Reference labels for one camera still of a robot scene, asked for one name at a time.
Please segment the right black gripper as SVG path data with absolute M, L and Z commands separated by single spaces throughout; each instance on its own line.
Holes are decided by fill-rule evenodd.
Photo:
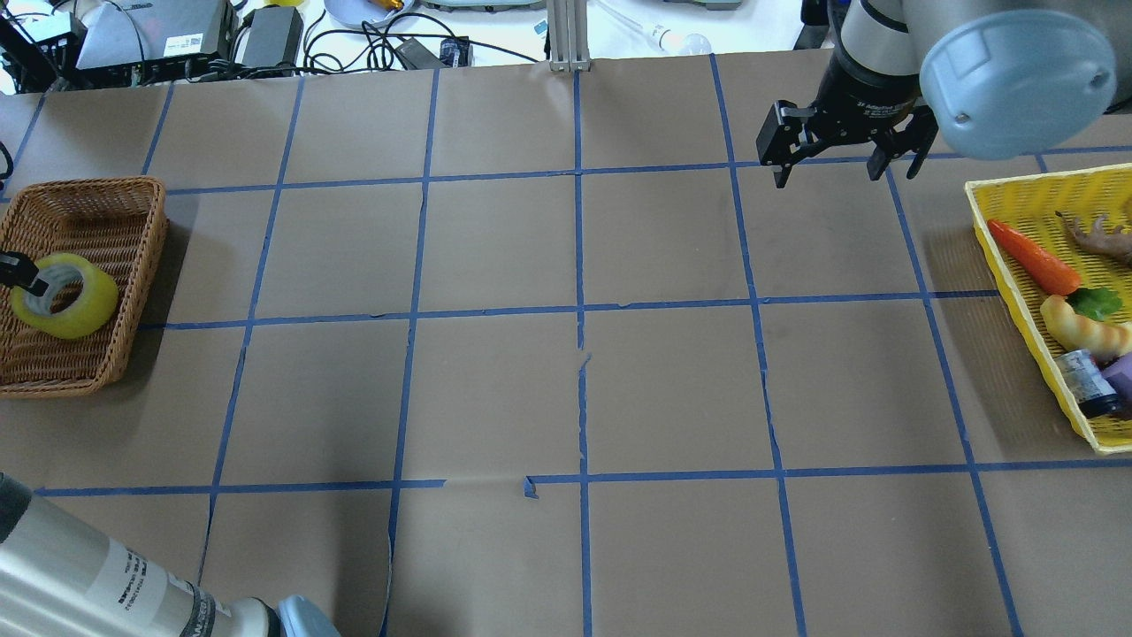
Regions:
M 938 134 L 921 100 L 921 60 L 901 1 L 805 1 L 806 26 L 826 26 L 833 52 L 811 106 L 775 101 L 756 136 L 760 165 L 777 189 L 794 166 L 837 146 L 874 143 L 867 177 L 878 181 L 914 153 L 906 178 L 921 172 Z

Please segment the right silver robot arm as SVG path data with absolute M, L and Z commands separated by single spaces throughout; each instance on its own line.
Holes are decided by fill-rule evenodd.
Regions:
M 877 180 L 931 146 L 1010 160 L 1055 148 L 1129 102 L 1127 1 L 805 1 L 833 51 L 808 105 L 779 100 L 756 138 L 787 186 L 799 163 L 869 143 Z

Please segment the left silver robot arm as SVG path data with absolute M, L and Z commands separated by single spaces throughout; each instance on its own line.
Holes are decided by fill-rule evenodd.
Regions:
M 74 253 L 3 253 L 3 285 L 18 319 L 53 337 L 85 337 L 109 322 L 119 292 Z M 1 620 L 5 636 L 335 636 L 305 596 L 271 605 L 218 602 L 85 520 L 3 476 Z

